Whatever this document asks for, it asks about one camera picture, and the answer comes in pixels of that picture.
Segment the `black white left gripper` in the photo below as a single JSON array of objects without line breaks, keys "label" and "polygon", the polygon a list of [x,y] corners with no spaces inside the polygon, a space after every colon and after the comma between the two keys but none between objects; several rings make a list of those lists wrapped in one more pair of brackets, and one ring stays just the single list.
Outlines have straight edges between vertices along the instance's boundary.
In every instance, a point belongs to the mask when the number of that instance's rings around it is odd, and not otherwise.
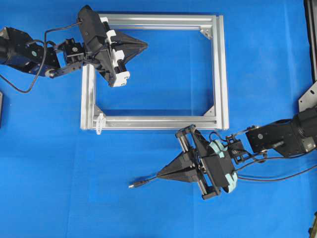
[{"label": "black white left gripper", "polygon": [[106,38],[103,47],[95,54],[95,59],[100,63],[97,71],[109,87],[125,86],[130,78],[130,72],[127,71],[125,64],[147,49],[148,44],[110,29],[107,17],[101,17],[100,20],[106,31]]}]

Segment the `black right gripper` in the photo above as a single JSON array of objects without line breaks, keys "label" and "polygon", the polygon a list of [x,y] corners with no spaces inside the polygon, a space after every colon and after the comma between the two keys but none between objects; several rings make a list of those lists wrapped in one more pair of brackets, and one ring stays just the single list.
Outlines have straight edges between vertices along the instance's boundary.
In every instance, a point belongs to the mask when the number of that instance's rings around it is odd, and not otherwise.
[{"label": "black right gripper", "polygon": [[196,129],[190,125],[178,130],[175,134],[182,152],[157,173],[159,179],[176,180],[182,182],[196,182],[202,193],[202,199],[218,196],[221,191],[216,186],[214,179],[210,176],[211,185],[208,185],[205,174],[207,167],[201,161],[201,156],[206,155],[207,140]]}]

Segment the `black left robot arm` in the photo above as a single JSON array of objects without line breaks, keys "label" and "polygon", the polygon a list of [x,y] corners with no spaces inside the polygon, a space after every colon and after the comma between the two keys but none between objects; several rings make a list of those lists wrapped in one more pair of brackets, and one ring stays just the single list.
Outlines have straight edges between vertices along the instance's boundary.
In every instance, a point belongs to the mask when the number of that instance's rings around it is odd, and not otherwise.
[{"label": "black left robot arm", "polygon": [[84,42],[73,38],[60,44],[32,39],[26,32],[5,27],[0,32],[0,63],[36,77],[59,77],[92,65],[110,87],[126,85],[126,63],[144,51],[147,43],[110,29],[98,15],[78,17]]}]

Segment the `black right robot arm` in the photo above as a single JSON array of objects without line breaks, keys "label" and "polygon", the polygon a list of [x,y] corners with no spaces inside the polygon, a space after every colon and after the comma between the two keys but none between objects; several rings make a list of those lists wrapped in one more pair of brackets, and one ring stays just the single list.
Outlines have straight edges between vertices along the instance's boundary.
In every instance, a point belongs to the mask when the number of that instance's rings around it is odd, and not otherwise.
[{"label": "black right robot arm", "polygon": [[291,119],[282,119],[265,126],[252,126],[244,131],[253,154],[248,153],[236,135],[206,140],[190,125],[175,134],[182,152],[157,173],[157,178],[196,182],[203,199],[231,193],[238,180],[235,164],[247,159],[257,162],[257,155],[273,149],[284,158],[306,154],[317,147],[317,109],[307,108]]}]

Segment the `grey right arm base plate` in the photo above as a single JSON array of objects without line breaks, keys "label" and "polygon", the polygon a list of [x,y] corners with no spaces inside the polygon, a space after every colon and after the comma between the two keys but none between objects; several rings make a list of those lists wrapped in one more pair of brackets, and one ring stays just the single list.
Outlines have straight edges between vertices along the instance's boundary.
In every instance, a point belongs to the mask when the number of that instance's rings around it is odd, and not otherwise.
[{"label": "grey right arm base plate", "polygon": [[308,108],[317,106],[317,82],[299,98],[298,100],[299,112],[302,112]]}]

